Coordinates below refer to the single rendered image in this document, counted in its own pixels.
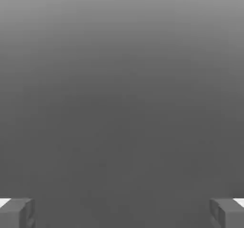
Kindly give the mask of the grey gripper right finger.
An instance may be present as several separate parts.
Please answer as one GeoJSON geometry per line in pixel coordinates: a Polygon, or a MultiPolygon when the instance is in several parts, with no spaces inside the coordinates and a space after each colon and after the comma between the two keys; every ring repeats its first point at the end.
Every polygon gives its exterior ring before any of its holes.
{"type": "Polygon", "coordinates": [[[212,198],[209,210],[213,228],[244,228],[244,198],[212,198]]]}

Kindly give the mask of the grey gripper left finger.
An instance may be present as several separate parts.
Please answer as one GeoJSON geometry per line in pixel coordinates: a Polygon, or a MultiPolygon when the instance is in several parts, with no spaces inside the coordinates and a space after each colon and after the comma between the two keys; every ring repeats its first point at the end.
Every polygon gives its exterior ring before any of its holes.
{"type": "Polygon", "coordinates": [[[0,198],[0,228],[36,228],[35,200],[0,198]]]}

